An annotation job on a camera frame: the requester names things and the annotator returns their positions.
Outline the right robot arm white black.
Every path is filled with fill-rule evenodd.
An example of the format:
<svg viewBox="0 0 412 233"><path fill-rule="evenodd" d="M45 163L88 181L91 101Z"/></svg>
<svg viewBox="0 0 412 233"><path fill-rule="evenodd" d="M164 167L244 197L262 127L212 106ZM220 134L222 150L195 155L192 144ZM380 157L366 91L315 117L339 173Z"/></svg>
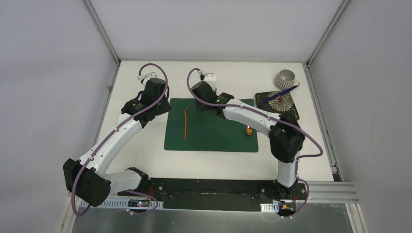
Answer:
<svg viewBox="0 0 412 233"><path fill-rule="evenodd" d="M297 183L296 159L305 140L297 121L286 115L265 112L227 93L217 95L205 81L189 90L198 110L250 126L269 138L271 153L278 160L276 194L282 199L292 196Z"/></svg>

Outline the orange plastic fork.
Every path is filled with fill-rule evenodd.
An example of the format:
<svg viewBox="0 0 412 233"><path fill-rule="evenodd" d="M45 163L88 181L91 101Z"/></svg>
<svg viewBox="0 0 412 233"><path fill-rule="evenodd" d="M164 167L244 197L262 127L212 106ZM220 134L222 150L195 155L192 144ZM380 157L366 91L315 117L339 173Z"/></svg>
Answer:
<svg viewBox="0 0 412 233"><path fill-rule="evenodd" d="M187 138L187 122L188 122L188 115L187 115L187 111L188 111L189 106L187 106L184 110L184 139L186 140Z"/></svg>

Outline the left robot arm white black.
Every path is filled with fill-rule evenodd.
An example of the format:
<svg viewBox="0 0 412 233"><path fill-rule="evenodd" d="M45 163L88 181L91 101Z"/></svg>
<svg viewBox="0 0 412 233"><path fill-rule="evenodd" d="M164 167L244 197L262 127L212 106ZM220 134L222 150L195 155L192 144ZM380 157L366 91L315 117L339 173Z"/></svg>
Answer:
<svg viewBox="0 0 412 233"><path fill-rule="evenodd" d="M111 129L96 145L78 160L68 159L63 165L68 191L93 207L101 205L108 196L131 190L136 196L147 193L148 175L130 167L124 172L107 173L122 148L148 122L172 108L166 96L166 82L159 78L145 78L144 90L137 98L126 102Z"/></svg>

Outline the black floral square plate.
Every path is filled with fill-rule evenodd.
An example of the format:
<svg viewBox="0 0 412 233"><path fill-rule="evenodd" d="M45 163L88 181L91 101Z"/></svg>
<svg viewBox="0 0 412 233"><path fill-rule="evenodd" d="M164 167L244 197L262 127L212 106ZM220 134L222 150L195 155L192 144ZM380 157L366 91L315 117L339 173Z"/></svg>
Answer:
<svg viewBox="0 0 412 233"><path fill-rule="evenodd" d="M257 108L277 114L290 113L295 116L296 120L299 120L300 116L290 93L276 97L268 102L263 102L280 92L281 91L256 93L255 102Z"/></svg>

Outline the green placemat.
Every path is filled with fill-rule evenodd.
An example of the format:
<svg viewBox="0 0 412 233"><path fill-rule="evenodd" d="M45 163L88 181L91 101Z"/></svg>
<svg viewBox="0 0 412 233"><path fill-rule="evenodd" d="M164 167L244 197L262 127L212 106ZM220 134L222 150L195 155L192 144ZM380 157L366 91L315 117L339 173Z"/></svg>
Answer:
<svg viewBox="0 0 412 233"><path fill-rule="evenodd" d="M184 110L187 115L187 138L184 139ZM164 149L175 151L258 152L257 132L245 133L246 125L221 119L196 109L195 99L171 99Z"/></svg>

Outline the grey ribbed mug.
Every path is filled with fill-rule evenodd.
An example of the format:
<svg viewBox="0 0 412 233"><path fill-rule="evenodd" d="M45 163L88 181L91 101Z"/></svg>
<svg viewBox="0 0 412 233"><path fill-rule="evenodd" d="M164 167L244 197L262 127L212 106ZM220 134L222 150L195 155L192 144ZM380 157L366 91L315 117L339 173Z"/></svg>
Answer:
<svg viewBox="0 0 412 233"><path fill-rule="evenodd" d="M281 90L286 90L294 86L299 87L300 82L295 78L295 74L292 71L284 69L276 74L275 85Z"/></svg>

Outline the blue plastic knife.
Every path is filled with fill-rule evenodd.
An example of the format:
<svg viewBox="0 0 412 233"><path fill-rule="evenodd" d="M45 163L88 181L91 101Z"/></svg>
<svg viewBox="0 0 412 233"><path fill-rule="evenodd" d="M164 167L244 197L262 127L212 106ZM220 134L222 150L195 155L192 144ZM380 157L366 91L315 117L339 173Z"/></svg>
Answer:
<svg viewBox="0 0 412 233"><path fill-rule="evenodd" d="M286 90L283 90L283 91L281 91L281 92L279 92L279 93L277 93L277 94L275 94L275 95L273 95L273 96L271 96L271 97L268 97L267 99L264 99L262 102L263 102L263 103L266 103L266 102L269 102L269 101L271 101L271 100L274 100L274 99L277 98L277 97L281 97L281 96L283 96L283 95L285 95L285 94L290 93L292 90L296 89L297 87L298 87L297 85L295 85L295 86L293 86L293 87L290 87L290 88L288 88L288 89L286 89Z"/></svg>

